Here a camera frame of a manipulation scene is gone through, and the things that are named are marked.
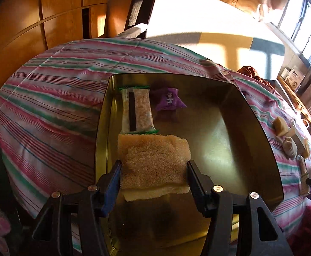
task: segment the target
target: table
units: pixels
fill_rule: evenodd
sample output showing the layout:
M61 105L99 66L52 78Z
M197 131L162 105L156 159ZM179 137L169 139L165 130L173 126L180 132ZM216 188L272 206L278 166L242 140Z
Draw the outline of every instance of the table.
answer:
M233 83L257 116L276 158L284 201L274 211L289 236L311 201L299 195L300 170L275 138L273 120L295 115L258 81L191 50L147 39L97 38L59 45L19 68L0 89L0 148L18 202L35 217L55 190L79 192L94 181L97 125L108 78L115 73L167 72ZM296 116L297 128L311 137ZM311 165L311 156L306 160ZM74 247L78 230L72 228Z
M155 0L146 38L186 47L231 70L275 80L285 46L263 23L219 0Z

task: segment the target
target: striped fabric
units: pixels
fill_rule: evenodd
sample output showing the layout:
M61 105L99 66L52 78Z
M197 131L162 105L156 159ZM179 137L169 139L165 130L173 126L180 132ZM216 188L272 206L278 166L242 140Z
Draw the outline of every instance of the striped fabric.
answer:
M110 75L160 72L235 84L272 146L285 193L274 216L289 235L311 201L299 196L299 167L274 138L273 120L295 116L280 95L188 49L146 39L100 38L63 44L19 68L0 89L0 147L14 194L36 217L55 190L73 193L94 181L100 108ZM297 117L298 130L311 137ZM311 165L311 156L306 160ZM73 229L78 246L78 230Z

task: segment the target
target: metal tray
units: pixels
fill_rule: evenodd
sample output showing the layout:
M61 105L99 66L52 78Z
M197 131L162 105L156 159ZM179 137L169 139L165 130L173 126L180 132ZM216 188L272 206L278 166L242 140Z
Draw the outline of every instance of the metal tray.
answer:
M258 192L273 211L283 200L281 179L267 137L245 98L230 83L203 77L129 73L112 75L100 114L96 142L96 180L110 171L121 131L122 99L119 87L151 86L179 89L187 108L177 110L177 121L158 121L161 135L189 142L191 158L203 174L228 191ZM234 226L237 229L238 217ZM116 206L102 220L111 255L199 255L210 220L197 211L191 193L126 202L119 194ZM237 238L234 231L232 239Z

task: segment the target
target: screw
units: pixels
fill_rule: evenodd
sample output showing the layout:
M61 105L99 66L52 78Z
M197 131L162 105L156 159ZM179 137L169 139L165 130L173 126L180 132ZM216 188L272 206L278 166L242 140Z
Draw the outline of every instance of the screw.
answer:
M54 191L52 194L51 194L51 197L52 198L59 198L61 196L61 193L59 191Z
M96 191L97 190L97 185L91 185L88 187L89 191Z
M259 194L258 194L257 192L251 192L251 193L250 193L250 197L253 198L253 199L257 199L257 198L259 198L260 196L259 196Z
M222 186L219 186L219 185L215 185L215 186L213 187L213 189L214 189L214 191L216 191L216 192L221 192L221 191L223 191L223 187L222 187Z

